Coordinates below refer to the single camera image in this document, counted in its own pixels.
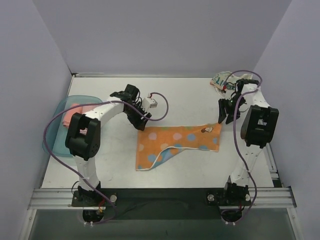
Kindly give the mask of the orange polka dot towel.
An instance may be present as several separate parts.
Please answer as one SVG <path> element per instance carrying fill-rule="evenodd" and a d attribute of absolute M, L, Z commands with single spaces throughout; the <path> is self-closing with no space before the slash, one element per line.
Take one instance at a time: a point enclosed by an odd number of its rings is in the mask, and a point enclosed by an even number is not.
<path fill-rule="evenodd" d="M 184 150 L 218 152 L 222 125 L 150 126 L 137 134 L 136 171 L 149 171 Z"/>

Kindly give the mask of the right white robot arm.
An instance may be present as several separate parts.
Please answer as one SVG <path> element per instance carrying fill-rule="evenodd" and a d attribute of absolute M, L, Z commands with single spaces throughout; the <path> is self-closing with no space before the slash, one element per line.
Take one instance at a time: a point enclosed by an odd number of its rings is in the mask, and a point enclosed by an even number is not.
<path fill-rule="evenodd" d="M 248 206 L 252 170 L 263 148 L 273 139 L 279 110 L 267 103 L 258 80 L 245 78 L 237 80 L 233 93 L 218 101 L 218 109 L 218 123 L 232 124 L 239 159 L 217 202 L 221 206 Z"/>

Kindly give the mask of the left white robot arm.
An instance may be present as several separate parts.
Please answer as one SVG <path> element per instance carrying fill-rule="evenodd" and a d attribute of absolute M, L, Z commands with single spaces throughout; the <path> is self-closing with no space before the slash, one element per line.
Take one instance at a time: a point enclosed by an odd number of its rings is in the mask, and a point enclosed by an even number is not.
<path fill-rule="evenodd" d="M 90 206 L 101 201 L 98 191 L 101 182 L 95 163 L 101 145 L 101 128 L 116 115 L 125 113 L 136 130 L 144 131 L 147 119 L 152 116 L 141 102 L 137 102 L 139 93 L 137 87 L 128 84 L 125 90 L 113 92 L 105 104 L 84 113 L 74 113 L 71 117 L 65 146 L 74 156 L 77 171 L 81 174 L 77 187 L 79 197 Z"/>

